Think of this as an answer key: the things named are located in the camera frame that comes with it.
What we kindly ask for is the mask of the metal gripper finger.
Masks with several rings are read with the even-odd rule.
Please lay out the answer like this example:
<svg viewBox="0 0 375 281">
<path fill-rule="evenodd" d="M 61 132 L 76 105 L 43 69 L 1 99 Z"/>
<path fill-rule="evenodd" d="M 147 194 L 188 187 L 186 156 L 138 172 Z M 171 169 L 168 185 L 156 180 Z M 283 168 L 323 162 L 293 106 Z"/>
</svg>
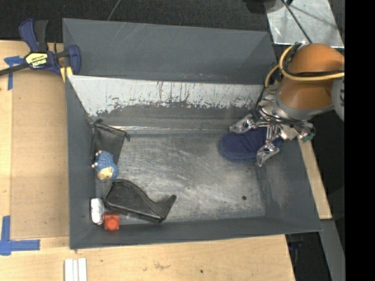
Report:
<svg viewBox="0 0 375 281">
<path fill-rule="evenodd" d="M 265 127 L 265 121 L 248 114 L 229 127 L 230 132 L 246 133 L 251 129 Z"/>
<path fill-rule="evenodd" d="M 268 159 L 280 152 L 282 137 L 278 126 L 260 128 L 262 134 L 261 147 L 256 154 L 256 165 L 262 167 Z"/>
</svg>

